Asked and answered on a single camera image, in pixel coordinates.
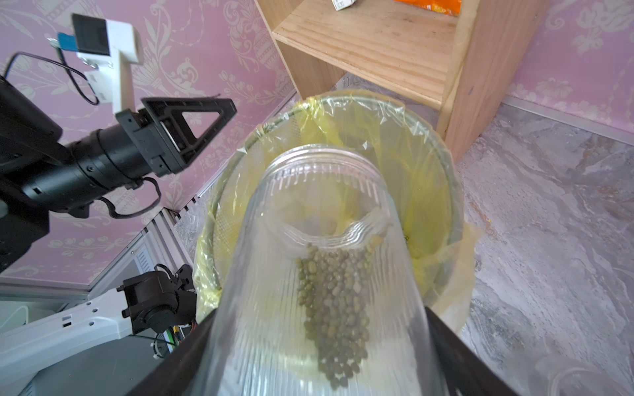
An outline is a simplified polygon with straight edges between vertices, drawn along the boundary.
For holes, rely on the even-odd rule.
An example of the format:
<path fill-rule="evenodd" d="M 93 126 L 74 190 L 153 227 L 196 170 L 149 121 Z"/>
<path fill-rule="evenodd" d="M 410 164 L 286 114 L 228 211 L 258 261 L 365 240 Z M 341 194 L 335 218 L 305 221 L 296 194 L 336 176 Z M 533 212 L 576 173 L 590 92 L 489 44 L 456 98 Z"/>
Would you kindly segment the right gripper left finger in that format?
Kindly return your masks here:
<path fill-rule="evenodd" d="M 208 338 L 216 319 L 213 310 L 199 323 L 183 344 L 137 384 L 128 396 L 193 395 L 193 382 L 201 368 Z"/>

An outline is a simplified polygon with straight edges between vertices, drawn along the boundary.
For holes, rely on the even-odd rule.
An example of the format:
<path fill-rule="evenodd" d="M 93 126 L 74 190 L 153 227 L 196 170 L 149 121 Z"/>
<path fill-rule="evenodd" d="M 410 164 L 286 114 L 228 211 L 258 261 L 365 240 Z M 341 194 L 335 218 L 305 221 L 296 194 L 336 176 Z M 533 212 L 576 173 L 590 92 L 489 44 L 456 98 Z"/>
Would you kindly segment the jar with green lid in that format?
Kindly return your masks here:
<path fill-rule="evenodd" d="M 368 159 L 305 145 L 268 167 L 193 394 L 447 394 L 395 204 Z"/>

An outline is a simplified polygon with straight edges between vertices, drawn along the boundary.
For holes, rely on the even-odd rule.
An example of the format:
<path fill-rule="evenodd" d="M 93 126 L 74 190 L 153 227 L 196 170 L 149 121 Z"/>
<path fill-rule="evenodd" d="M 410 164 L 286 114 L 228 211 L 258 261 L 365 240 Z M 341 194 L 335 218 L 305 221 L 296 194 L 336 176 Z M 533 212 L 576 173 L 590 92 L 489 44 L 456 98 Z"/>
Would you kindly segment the tall clear jar white lid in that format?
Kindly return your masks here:
<path fill-rule="evenodd" d="M 602 371 L 564 356 L 540 358 L 528 376 L 531 395 L 632 395 L 624 385 Z"/>

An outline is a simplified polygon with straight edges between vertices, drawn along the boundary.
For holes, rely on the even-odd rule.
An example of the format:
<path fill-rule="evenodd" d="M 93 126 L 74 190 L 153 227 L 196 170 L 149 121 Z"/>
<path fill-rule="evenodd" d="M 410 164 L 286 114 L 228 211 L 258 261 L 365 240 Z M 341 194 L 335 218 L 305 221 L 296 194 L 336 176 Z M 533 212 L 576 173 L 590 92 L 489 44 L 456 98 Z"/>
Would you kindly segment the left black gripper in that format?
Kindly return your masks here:
<path fill-rule="evenodd" d="M 192 165 L 237 114 L 228 98 L 148 97 L 141 102 L 138 112 L 126 109 L 115 118 L 159 178 Z"/>

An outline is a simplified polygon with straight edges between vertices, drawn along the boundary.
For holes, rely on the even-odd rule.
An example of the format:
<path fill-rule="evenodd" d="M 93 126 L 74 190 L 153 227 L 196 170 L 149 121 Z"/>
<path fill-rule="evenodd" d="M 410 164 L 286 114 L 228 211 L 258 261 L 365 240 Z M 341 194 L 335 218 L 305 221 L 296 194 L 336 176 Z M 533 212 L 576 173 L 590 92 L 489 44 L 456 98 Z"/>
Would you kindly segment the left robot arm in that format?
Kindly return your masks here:
<path fill-rule="evenodd" d="M 138 111 L 71 145 L 62 130 L 7 81 L 1 83 L 1 267 L 8 269 L 50 231 L 51 213 L 84 219 L 108 194 L 188 168 L 236 115 L 229 98 L 150 97 Z M 1 386 L 18 392 L 36 373 L 114 340 L 190 324 L 193 269 L 164 265 L 72 309 L 3 333 Z"/>

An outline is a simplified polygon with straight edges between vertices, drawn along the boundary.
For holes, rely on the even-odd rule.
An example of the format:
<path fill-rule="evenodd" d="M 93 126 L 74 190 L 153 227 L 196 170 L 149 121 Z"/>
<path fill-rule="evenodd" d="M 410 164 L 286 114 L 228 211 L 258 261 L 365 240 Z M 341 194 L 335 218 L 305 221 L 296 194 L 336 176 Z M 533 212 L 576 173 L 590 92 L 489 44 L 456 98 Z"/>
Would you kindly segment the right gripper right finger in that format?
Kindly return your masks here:
<path fill-rule="evenodd" d="M 431 308 L 426 307 L 425 312 L 449 395 L 518 396 Z"/>

